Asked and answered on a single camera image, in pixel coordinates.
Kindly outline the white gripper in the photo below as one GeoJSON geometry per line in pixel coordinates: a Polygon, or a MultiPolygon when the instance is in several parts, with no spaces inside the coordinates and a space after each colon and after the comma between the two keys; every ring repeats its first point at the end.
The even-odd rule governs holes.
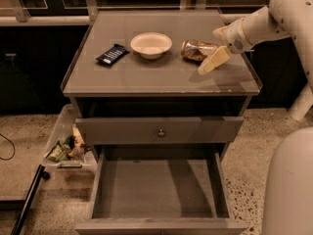
{"type": "Polygon", "coordinates": [[[201,63],[198,68],[198,73],[201,75],[205,75],[225,64],[231,58],[232,53],[240,54],[252,48],[252,44],[247,40],[244,33],[243,19],[216,28],[212,33],[226,46],[218,47],[210,57],[201,63]]]}

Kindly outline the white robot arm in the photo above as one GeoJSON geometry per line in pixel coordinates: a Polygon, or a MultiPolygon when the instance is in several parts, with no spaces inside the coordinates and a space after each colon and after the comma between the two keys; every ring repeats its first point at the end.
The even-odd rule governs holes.
{"type": "MultiPolygon", "coordinates": [[[[290,37],[313,87],[313,0],[270,0],[258,11],[213,31],[222,45],[198,68],[207,74],[258,43],[290,37]]],[[[261,235],[313,235],[313,127],[287,136],[267,174],[261,235]]]]}

